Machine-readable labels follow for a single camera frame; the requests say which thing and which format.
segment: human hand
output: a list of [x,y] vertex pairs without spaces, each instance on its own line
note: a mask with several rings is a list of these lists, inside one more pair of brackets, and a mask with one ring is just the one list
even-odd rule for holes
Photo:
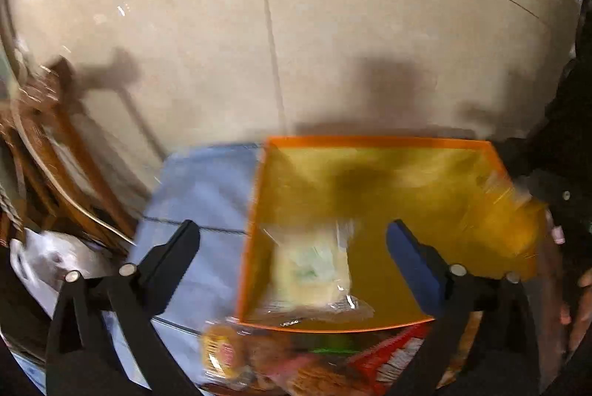
[[569,335],[569,350],[575,351],[584,339],[584,334],[592,321],[592,268],[588,269],[581,278],[578,286],[586,288],[579,299],[578,313],[573,320],[573,328]]

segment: metal screw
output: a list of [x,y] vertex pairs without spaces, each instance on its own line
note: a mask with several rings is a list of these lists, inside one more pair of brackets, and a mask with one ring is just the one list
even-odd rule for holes
[[66,274],[66,282],[78,281],[79,277],[80,273],[78,271],[70,271],[68,274]]
[[450,266],[449,271],[455,276],[465,276],[467,274],[467,268],[462,264],[453,264]]
[[512,284],[518,284],[520,282],[520,275],[517,272],[510,271],[505,275],[505,278]]
[[132,274],[135,273],[136,269],[137,268],[135,267],[135,264],[128,262],[127,264],[124,264],[123,266],[121,266],[119,268],[119,274],[122,276],[125,276],[125,277],[131,276]]

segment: blue gripper pad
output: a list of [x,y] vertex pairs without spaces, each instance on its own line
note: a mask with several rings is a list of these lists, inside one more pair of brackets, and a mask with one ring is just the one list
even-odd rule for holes
[[448,265],[437,251],[420,244],[401,220],[388,225],[387,248],[421,310],[434,317],[441,315]]

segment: red package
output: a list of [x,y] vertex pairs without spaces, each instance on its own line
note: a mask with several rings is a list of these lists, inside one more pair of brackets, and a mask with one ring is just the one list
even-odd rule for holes
[[396,336],[352,356],[347,364],[368,378],[372,390],[382,396],[419,351],[429,324],[413,325]]

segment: snack bag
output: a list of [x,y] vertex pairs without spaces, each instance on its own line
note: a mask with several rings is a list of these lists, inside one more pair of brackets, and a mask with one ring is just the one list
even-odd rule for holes
[[352,356],[347,364],[365,375],[374,393],[382,396],[419,351],[428,332],[428,324],[413,325],[379,345]]
[[[437,388],[457,379],[457,374],[463,369],[473,342],[475,342],[482,317],[482,311],[470,314],[465,331],[458,342],[457,352],[452,356]],[[419,351],[429,331],[430,324],[428,323],[413,325],[379,345],[352,356],[347,360],[347,364],[364,374],[375,394],[382,396]]]
[[351,222],[267,228],[265,233],[276,246],[270,293],[257,311],[260,318],[293,323],[303,318],[342,322],[372,316],[372,308],[349,293]]
[[246,333],[228,322],[208,323],[201,335],[201,361],[211,382],[242,389],[252,379]]
[[317,355],[303,354],[284,361],[269,377],[291,396],[371,396],[371,388],[324,363]]
[[255,373],[257,389],[267,390],[277,387],[268,376],[280,362],[292,355],[292,343],[288,334],[269,331],[247,337],[249,363]]

